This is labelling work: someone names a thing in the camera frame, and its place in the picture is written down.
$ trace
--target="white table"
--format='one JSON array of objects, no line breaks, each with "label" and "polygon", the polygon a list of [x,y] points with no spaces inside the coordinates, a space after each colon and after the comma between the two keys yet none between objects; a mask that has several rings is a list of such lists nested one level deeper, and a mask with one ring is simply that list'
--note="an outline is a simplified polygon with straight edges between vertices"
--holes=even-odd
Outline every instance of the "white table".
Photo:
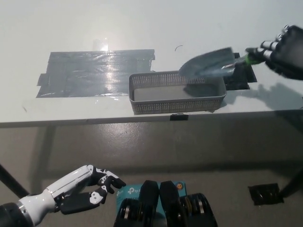
[{"label": "white table", "polygon": [[[154,49],[155,71],[228,46],[244,54],[286,24],[303,26],[302,9],[298,0],[1,0],[0,127],[168,121],[171,114],[134,115],[126,96],[36,98],[36,84],[50,52],[92,51],[95,39],[107,38],[110,50]],[[250,90],[228,91],[225,106],[186,113],[189,120],[300,110],[303,82],[253,69]]]}]

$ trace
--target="robotic hand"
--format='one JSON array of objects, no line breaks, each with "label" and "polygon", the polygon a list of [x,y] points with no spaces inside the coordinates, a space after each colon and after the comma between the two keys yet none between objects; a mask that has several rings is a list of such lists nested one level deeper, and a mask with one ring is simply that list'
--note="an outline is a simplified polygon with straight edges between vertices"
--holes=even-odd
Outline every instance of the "robotic hand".
[{"label": "robotic hand", "polygon": [[[94,192],[83,192],[86,186],[98,185]],[[47,213],[61,211],[72,214],[104,204],[111,186],[120,189],[126,184],[115,174],[93,165],[82,166],[49,185],[41,194],[30,195],[17,203],[0,206],[1,227],[34,227]]]},{"label": "robotic hand", "polygon": [[265,64],[289,79],[303,80],[303,29],[285,26],[274,41],[264,41],[259,48],[247,48],[248,57]]}]

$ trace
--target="gray plastic basket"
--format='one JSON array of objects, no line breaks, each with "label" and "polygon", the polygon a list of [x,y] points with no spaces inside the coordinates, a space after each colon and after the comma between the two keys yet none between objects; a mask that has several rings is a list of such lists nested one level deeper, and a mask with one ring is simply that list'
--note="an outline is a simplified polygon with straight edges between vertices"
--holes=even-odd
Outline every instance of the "gray plastic basket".
[{"label": "gray plastic basket", "polygon": [[133,74],[129,99],[134,114],[213,111],[226,96],[222,77],[187,79],[178,71]]}]

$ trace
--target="mesh basket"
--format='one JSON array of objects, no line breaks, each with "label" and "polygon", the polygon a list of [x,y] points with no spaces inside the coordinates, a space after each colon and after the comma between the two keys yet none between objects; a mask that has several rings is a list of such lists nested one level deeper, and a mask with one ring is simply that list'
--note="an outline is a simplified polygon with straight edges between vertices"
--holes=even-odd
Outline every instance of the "mesh basket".
[{"label": "mesh basket", "polygon": [[[194,97],[183,92],[187,87],[196,85],[203,86],[200,91],[211,92]],[[161,97],[160,91],[172,98]],[[222,77],[187,79],[179,76],[178,71],[167,71],[138,73],[129,78],[129,99],[134,114],[214,111],[220,108],[225,96]]]}]

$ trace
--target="teal box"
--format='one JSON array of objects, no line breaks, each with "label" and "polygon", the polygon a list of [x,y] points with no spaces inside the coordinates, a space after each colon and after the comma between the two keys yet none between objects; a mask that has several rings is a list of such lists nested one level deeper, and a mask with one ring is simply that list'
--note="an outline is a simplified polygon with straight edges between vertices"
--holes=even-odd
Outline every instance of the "teal box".
[{"label": "teal box", "polygon": [[[175,181],[173,182],[178,189],[179,196],[185,196],[186,195],[186,187],[184,181]],[[137,200],[139,198],[139,193],[141,189],[142,184],[131,184],[127,185],[117,192],[117,213],[119,212],[120,205],[124,199],[135,199]],[[165,217],[164,210],[161,205],[160,197],[158,201],[157,206],[157,213],[161,214],[163,218]]]}]

